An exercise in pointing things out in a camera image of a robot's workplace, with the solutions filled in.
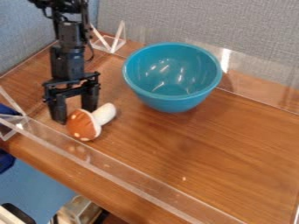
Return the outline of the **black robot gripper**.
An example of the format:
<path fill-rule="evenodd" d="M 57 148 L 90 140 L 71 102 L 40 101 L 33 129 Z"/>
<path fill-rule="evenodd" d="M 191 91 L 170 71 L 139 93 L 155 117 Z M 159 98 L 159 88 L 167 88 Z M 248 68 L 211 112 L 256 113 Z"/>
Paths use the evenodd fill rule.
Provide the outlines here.
<path fill-rule="evenodd" d="M 43 83 L 44 101 L 48 102 L 51 119 L 67 122 L 66 97 L 80 95 L 82 108 L 88 112 L 99 106 L 99 72 L 84 72 L 84 49 L 51 47 L 51 79 Z"/>

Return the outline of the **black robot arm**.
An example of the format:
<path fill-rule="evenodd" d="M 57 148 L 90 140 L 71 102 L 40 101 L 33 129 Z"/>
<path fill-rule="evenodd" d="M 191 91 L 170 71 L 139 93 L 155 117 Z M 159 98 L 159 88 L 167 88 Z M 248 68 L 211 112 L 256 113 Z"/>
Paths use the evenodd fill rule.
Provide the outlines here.
<path fill-rule="evenodd" d="M 84 72 L 86 46 L 92 50 L 90 32 L 90 0 L 28 0 L 52 20 L 57 44 L 51 46 L 51 79 L 44 87 L 43 101 L 48 105 L 51 119 L 67 122 L 66 99 L 80 96 L 82 108 L 92 112 L 99 102 L 100 73 Z"/>

